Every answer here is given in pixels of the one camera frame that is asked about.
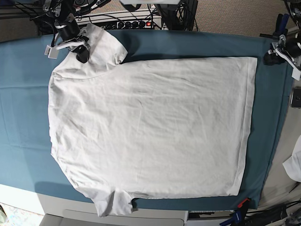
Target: red clip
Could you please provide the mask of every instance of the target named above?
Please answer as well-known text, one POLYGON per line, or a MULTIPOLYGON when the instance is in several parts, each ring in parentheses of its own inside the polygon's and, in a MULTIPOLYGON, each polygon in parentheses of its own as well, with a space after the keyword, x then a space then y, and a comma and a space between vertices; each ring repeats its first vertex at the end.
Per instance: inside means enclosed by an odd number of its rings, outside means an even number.
POLYGON ((243 200, 240 204, 238 204, 238 208, 242 208, 243 204, 246 202, 246 201, 251 201, 250 199, 246 198, 245 200, 243 200))

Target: teal fabric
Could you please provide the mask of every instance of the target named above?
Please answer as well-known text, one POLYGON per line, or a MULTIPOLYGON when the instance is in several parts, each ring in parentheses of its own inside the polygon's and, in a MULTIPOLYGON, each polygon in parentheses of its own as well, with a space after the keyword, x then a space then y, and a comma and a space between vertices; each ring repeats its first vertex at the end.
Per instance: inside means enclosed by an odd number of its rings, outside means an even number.
MULTIPOLYGON (((128 50, 125 62, 190 57, 257 57, 255 97, 246 169, 238 196, 133 200, 134 207, 164 210, 232 210, 246 197, 258 206, 284 123, 292 70, 265 66, 270 40, 202 32, 110 31, 128 50)), ((0 43, 0 183, 59 198, 91 202, 70 185, 50 155, 48 81, 57 60, 44 56, 52 36, 0 43)))

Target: metal bracket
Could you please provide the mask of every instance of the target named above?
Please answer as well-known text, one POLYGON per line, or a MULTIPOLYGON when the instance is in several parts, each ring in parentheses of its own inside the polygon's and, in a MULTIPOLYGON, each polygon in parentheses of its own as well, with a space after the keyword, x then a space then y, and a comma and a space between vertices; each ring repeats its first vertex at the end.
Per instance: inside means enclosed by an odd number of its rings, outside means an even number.
POLYGON ((55 8, 55 16, 59 17, 61 13, 61 4, 59 4, 56 8, 55 8))
POLYGON ((45 0, 45 3, 43 5, 44 12, 47 12, 50 9, 51 2, 52 2, 52 0, 45 0))

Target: white cloth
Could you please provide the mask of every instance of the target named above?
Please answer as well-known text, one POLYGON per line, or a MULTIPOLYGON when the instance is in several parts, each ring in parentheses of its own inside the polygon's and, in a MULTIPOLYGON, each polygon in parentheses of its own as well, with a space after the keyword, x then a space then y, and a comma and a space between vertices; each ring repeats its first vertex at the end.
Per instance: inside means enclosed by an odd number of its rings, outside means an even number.
POLYGON ((88 25, 91 58, 73 53, 49 82, 51 154, 98 215, 133 198, 237 195, 245 169, 257 59, 137 61, 88 25))
POLYGON ((292 180, 301 182, 301 136, 295 144, 292 156, 283 163, 283 166, 292 180))

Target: white plastic part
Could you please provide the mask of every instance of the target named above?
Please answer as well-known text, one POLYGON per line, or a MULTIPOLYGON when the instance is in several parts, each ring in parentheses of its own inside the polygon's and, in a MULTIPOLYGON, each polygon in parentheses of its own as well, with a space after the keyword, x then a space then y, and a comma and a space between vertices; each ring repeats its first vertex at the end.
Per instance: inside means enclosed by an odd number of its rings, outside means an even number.
POLYGON ((281 52, 280 49, 276 48, 276 49, 275 49, 275 52, 276 52, 281 58, 283 58, 284 60, 286 60, 286 61, 293 67, 292 77, 293 77, 294 79, 296 79, 296 80, 299 81, 299 80, 300 80, 300 77, 301 77, 301 71, 297 68, 297 66, 291 61, 291 59, 290 59, 287 55, 283 54, 283 53, 281 52))
POLYGON ((132 4, 170 4, 177 5, 180 0, 120 0, 124 5, 132 4))
POLYGON ((69 42, 65 42, 65 43, 60 43, 57 46, 55 46, 55 48, 57 50, 59 49, 63 49, 63 48, 67 48, 67 47, 76 47, 76 46, 80 46, 80 45, 84 45, 85 41, 81 40, 81 41, 69 41, 69 42))
POLYGON ((298 69, 293 69, 292 77, 298 81, 300 81, 301 72, 298 69))
POLYGON ((45 55, 48 56, 48 58, 50 59, 57 59, 59 51, 60 50, 58 50, 56 47, 51 47, 50 45, 47 45, 45 55))

